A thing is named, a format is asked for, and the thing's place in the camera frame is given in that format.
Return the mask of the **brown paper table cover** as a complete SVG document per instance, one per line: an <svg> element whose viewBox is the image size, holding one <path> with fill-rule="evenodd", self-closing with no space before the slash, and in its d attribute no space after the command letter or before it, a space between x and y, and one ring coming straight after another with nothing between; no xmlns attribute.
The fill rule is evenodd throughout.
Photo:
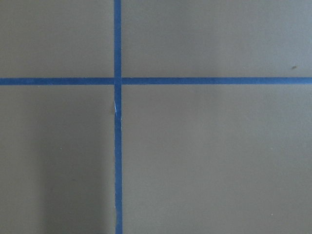
<svg viewBox="0 0 312 234"><path fill-rule="evenodd" d="M124 0L122 75L310 77L309 0ZM3 0L0 75L112 77L111 0ZM124 85L126 234L309 234L310 85ZM0 88L0 231L113 234L112 85Z"/></svg>

